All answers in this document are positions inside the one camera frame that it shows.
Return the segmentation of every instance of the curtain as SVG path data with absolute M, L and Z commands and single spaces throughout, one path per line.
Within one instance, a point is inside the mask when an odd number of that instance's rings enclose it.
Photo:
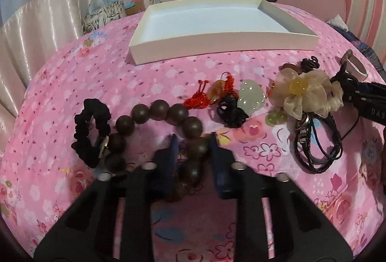
M 92 0 L 0 0 L 0 157 L 30 80 L 59 48 L 83 35 Z

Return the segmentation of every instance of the zebra print bag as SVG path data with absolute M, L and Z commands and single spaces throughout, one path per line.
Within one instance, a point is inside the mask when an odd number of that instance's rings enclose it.
M 95 31 L 113 20 L 126 17 L 122 1 L 114 2 L 88 14 L 82 19 L 83 33 Z

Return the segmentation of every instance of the beige flower hair accessory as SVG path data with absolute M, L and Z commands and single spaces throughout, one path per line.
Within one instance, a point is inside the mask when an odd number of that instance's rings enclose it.
M 277 74 L 269 100 L 301 120 L 303 112 L 314 112 L 326 118 L 329 112 L 343 106 L 342 96 L 340 83 L 331 83 L 320 69 L 298 75 L 293 69 L 285 68 Z

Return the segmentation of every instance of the floral pattern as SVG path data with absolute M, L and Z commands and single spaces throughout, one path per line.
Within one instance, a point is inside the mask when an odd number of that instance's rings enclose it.
M 313 52 L 320 68 L 331 77 L 339 70 L 336 57 L 352 48 L 337 32 L 317 18 L 292 7 L 281 6 L 320 35 Z M 92 171 L 71 149 L 74 115 L 83 109 L 85 98 L 98 98 L 110 109 L 111 126 L 130 113 L 135 104 L 164 99 L 181 103 L 197 89 L 196 80 L 216 80 L 231 72 L 235 89 L 251 79 L 263 88 L 272 84 L 278 67 L 309 58 L 309 51 L 244 51 L 205 54 L 135 66 L 127 56 L 128 44 L 142 14 L 114 21 L 61 48 L 31 81 L 15 132 L 9 140 L 0 166 L 0 212 L 12 233 L 30 254 L 74 200 L 92 183 L 99 170 Z M 381 78 L 356 50 L 366 66 L 369 81 Z M 358 254 L 383 220 L 383 191 L 380 178 L 380 127 L 361 120 L 343 141 L 344 152 L 327 172 L 305 173 L 291 153 L 295 120 L 269 100 L 238 129 L 225 128 L 213 115 L 215 106 L 191 110 L 215 132 L 221 146 L 256 172 L 275 176 L 288 173 L 324 212 Z M 339 130 L 348 130 L 356 112 L 345 108 L 334 114 Z M 321 145 L 331 145 L 323 126 L 318 128 Z M 124 157 L 130 168 L 150 160 L 168 144 L 173 126 L 149 120 L 130 136 Z M 97 137 L 90 125 L 90 140 Z M 319 150 L 311 143 L 311 151 Z M 123 216 L 124 203 L 117 213 Z M 182 202 L 152 205 L 154 255 L 157 262 L 210 262 L 233 260 L 236 222 L 235 200 L 220 200 L 210 171 L 202 185 L 189 189 Z M 269 250 L 273 237 L 266 217 Z M 116 226 L 114 256 L 119 257 L 120 230 Z

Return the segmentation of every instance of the yellow flower center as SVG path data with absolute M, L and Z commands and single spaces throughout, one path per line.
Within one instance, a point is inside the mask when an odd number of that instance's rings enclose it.
M 301 96 L 308 88 L 308 81 L 305 78 L 296 78 L 289 83 L 289 92 L 295 96 Z

